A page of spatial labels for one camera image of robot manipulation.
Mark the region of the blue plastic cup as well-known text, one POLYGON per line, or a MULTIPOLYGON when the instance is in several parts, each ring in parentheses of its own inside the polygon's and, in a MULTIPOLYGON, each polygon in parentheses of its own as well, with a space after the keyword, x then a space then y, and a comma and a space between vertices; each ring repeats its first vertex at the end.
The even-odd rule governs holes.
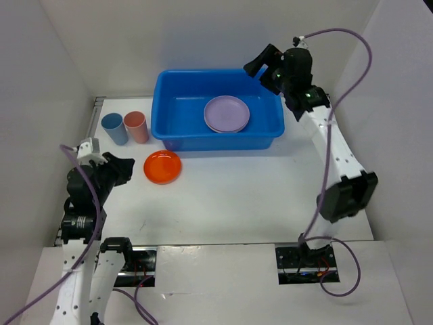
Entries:
POLYGON ((118 145, 125 145, 128 140, 127 130, 123 123, 123 117, 119 113, 109 113, 101 120, 101 125, 112 141, 118 145))

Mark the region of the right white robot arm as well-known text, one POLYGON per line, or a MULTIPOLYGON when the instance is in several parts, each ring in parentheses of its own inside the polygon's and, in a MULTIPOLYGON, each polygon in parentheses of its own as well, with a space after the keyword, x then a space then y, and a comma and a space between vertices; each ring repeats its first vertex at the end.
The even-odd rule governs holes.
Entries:
POLYGON ((313 84, 312 65, 307 48, 280 51, 272 44, 244 65, 248 76, 283 96, 325 165, 313 219, 298 239, 296 257, 304 266, 322 258, 344 219, 365 209, 378 184, 378 176, 365 170, 346 143, 328 94, 313 84))

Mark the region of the lilac plastic plate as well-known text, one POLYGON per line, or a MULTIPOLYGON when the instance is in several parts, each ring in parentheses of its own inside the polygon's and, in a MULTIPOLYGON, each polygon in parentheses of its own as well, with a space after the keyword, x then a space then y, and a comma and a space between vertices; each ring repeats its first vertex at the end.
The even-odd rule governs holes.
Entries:
POLYGON ((204 107, 207 125, 228 131, 237 129, 250 120, 250 109, 237 97, 222 95, 212 98, 204 107))

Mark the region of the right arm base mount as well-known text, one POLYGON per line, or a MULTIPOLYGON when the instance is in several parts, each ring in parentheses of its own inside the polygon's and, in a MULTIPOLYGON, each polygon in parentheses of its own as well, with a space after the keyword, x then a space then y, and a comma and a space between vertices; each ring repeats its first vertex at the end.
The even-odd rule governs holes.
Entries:
POLYGON ((318 253, 303 256, 296 244, 276 244, 275 256, 280 285, 316 284, 340 281, 334 250, 327 245, 318 253))

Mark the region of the salmon pink plastic cup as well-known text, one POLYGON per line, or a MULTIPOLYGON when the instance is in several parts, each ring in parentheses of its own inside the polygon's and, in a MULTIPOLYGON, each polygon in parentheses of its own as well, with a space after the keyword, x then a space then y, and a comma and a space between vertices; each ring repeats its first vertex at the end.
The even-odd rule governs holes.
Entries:
POLYGON ((147 121, 144 113, 133 111, 128 113, 124 119, 124 125, 138 144, 144 144, 148 141, 147 121))

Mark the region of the pink plastic plate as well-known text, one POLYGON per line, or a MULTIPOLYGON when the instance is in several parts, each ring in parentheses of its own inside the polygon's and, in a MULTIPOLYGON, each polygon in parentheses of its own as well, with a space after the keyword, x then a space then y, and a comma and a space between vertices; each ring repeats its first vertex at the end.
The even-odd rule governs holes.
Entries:
POLYGON ((216 128, 212 127, 211 125, 207 125, 207 126, 209 127, 209 129, 211 129, 212 131, 214 131, 216 133, 238 133, 238 132, 242 131, 247 126, 247 124, 237 128, 237 129, 228 130, 228 131, 216 129, 216 128))

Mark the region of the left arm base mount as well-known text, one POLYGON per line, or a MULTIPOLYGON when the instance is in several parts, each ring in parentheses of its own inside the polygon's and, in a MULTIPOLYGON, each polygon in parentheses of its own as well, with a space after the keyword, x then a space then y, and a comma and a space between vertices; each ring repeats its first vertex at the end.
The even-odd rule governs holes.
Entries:
POLYGON ((119 271, 115 288, 155 287, 156 246, 134 246, 131 258, 119 271))

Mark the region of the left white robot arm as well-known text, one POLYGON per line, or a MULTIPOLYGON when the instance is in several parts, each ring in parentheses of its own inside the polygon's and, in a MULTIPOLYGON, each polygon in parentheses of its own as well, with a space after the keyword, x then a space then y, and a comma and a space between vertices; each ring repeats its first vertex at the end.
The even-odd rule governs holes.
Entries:
POLYGON ((131 180, 135 161, 109 152, 102 156, 104 162, 76 163, 67 174, 62 283, 51 324, 103 324, 118 272, 135 262, 129 238, 101 237, 104 203, 113 188, 131 180))

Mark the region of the orange plastic plate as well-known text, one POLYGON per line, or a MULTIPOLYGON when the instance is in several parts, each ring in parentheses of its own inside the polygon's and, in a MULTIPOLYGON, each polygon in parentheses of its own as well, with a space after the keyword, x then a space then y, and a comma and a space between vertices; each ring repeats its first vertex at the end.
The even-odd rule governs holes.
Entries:
POLYGON ((182 171, 179 156, 169 150, 151 153, 143 164, 144 175, 155 184, 165 185, 175 181, 182 171))

